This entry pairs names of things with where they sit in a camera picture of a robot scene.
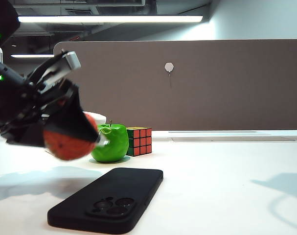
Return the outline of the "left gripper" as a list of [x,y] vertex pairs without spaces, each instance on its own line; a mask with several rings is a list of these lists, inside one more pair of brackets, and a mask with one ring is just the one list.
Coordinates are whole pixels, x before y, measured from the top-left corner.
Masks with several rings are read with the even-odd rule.
[[56,55],[24,78],[0,61],[0,136],[8,144],[44,147],[44,130],[108,145],[97,130],[107,118],[83,111],[78,86],[65,79],[77,68],[76,55]]

